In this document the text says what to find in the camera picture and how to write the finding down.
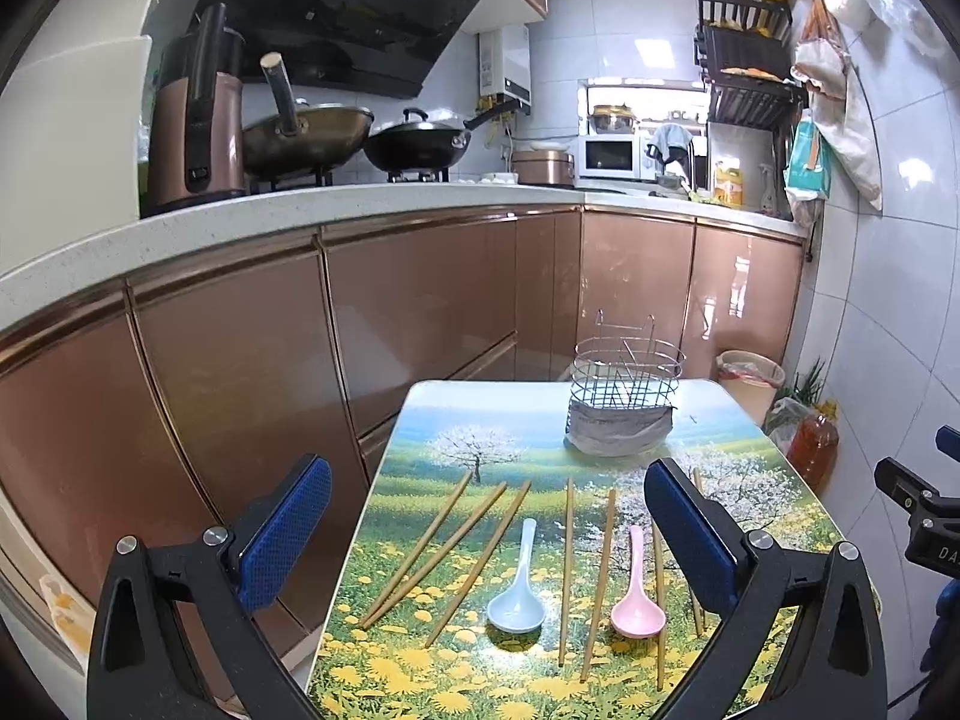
spoon handle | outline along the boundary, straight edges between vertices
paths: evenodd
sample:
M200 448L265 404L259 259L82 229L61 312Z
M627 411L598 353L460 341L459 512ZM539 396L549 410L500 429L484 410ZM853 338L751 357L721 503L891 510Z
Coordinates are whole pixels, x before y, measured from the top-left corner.
M630 588L643 592L643 528L630 526Z
M514 584L529 584L530 556L534 551L534 533L536 533L536 519L527 517L523 520L523 535L520 537L520 560L517 562L517 577Z

microwave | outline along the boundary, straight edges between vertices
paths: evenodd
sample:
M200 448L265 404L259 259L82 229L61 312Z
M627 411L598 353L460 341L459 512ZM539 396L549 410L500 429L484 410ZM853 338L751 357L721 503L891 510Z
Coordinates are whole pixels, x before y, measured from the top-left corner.
M652 134L581 135L577 166L581 178L623 178L656 181L656 162L647 156Z

trash can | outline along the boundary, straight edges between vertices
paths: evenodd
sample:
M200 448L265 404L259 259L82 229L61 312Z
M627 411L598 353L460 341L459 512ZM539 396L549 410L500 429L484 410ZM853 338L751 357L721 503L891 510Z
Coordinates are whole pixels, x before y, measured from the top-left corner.
M731 350L717 357L717 379L750 419L762 425L776 391L784 385L786 374L773 360L752 352Z

table with floral print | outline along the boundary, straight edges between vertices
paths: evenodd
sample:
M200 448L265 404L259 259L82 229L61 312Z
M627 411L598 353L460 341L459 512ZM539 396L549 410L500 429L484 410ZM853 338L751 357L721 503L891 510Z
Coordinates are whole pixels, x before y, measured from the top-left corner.
M708 613L707 629L697 637L688 586L667 549L664 690L656 689L656 642L624 640L610 625L607 615L627 586L630 525L644 526L645 551L652 555L643 474L657 457L672 457L688 472L700 469L704 493L720 501L744 530L765 528L781 546L822 552L840 538L784 456L717 384L680 382L670 435L640 456L619 459L589 457L565 442L569 392L569 384L520 382L421 382L411 389L350 548L307 685L320 714L344 720L638 720L653 714L718 623ZM506 493L419 586L370 630L362 630L360 619L467 469L472 481L414 569L495 485L506 482ZM560 668L569 477L576 485L574 571L568 656ZM436 643L424 649L434 620L467 579L526 479L533 486L500 546ZM589 678L581 683L611 487L617 489L618 516L610 583L589 654ZM504 635L485 625L485 610L515 574L525 517L536 519L531 583L546 606L546 621L534 634ZM653 583L651 559L645 577L651 597ZM792 610L781 610L732 710L750 706L762 694L792 618Z

wooden chopstick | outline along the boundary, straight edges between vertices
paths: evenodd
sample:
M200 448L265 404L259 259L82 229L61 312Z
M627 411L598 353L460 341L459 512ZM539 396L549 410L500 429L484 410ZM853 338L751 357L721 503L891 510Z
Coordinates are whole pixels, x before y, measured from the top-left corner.
M587 681L590 661L593 658L593 645L597 641L597 629L600 627L600 615L603 613L603 595L607 592L607 574L610 570L610 548L613 542L613 520L616 518L616 488L610 488L607 496L607 528L603 533L603 549L600 552L600 571L597 574L597 589L593 594L593 616L590 618L590 631L587 645L584 646L584 665L580 669L580 682Z
M656 605L666 612L664 593L664 541L656 522L654 532L654 572L656 573ZM666 661L666 625L656 635L656 691L664 691L664 661Z
M437 624L435 624L433 627L430 635L426 637L424 649L427 649L431 644L433 644L433 642L437 640L437 637L440 635L443 627L448 624L450 618L453 617L461 603L463 603L464 598L467 597L467 593L469 593L474 581L476 581L477 577L480 576L480 572L483 571L484 566L487 565L487 560L490 559L490 555L493 555L493 550L496 549L496 546L498 543L500 543L501 538L503 538L503 533L506 533L507 528L510 527L510 522L517 513L517 509L520 508L520 504L523 503L523 498L525 498L527 490L530 489L530 485L532 483L533 481L530 479L523 483L520 491L517 493L517 497L514 498L514 502L512 502L512 504L510 504L510 508L504 512L503 517L500 519L500 524L496 526L496 531L493 531L493 535L487 542L487 546L484 547L484 550L480 557L478 557L477 562L473 564L472 569L470 570L469 574L467 574L467 579L464 580L464 584L460 585L460 589L457 591L457 594L453 596L453 599L446 606L446 609L443 610L443 614L440 615L440 619L437 620Z
M430 539L433 538L438 530L440 530L440 525L443 525L443 521L449 516L450 512L453 510L453 507L456 506L460 496L467 488L472 475L472 471L467 471L467 473L464 474L463 478L456 485L456 488L454 488L453 493L450 493L450 498L448 498L445 504L443 504L443 509L440 509L440 512L437 514L437 516L433 518L433 522L430 523L430 527L426 529L424 534L421 536L421 539L414 545L414 548L410 550L410 552L407 554L407 557L405 557L403 562L400 564L400 568L397 568L397 571L395 571L390 577L390 581L383 586L380 594L376 597L376 600L367 610L367 613L364 615L363 622L361 623L362 627L367 627L367 620L370 619L371 615L373 615L373 613L380 608L383 602L390 597L390 594L392 591L394 591L394 588L400 584L400 580L403 579L403 575L410 570L410 566L414 565L416 559L426 548L426 545L430 543Z
M403 600L406 594L410 592L410 590L414 589L414 587L416 587L419 584L421 579L424 579L424 577L427 574L429 574L434 568L436 568L437 563L443 560L443 558L450 553L450 550L452 550L457 544L460 543L460 540L464 536L467 536L467 533L469 533L470 528L476 525L480 517L483 517L483 515L487 513L487 510L494 503L496 503L496 499L501 497L501 495L503 494L503 490L506 490L506 488L507 488L506 482L501 482L499 485L497 485L493 489L493 492L490 493L490 495L488 495L486 498L484 498L483 501L480 503L480 505L477 506L477 508L470 513L470 516L467 517L467 521L464 522L464 524L461 525L459 528L457 528L457 532L453 533L453 536L450 536L450 538L448 538L445 541L445 543L443 543L443 546L440 547L440 549L438 549L433 554L432 557L430 557L430 560L424 563L424 565L420 569L418 569L416 574L414 574L413 576L410 577L410 579L405 581L405 583L403 583L402 586L400 586L400 589L395 591L395 593L392 594L392 596L390 596L390 598L388 598L384 602L382 607L378 608L378 610L376 610L373 614L367 617L367 619L364 620L363 625L361 625L361 627L366 631L369 627L371 627L373 623L376 623L378 619L380 619L384 614L386 614L398 603L400 603L400 601Z
M698 493L703 495L704 480L700 475L700 469L693 469L693 485L697 488ZM704 630L707 629L707 615L704 614L704 608L697 600L697 596L693 594L692 589L690 590L690 601L693 603L693 628L699 638L704 635Z
M570 579L573 573L573 478L566 480L566 529L563 532L563 596L560 599L560 660L566 658L566 629L570 615Z

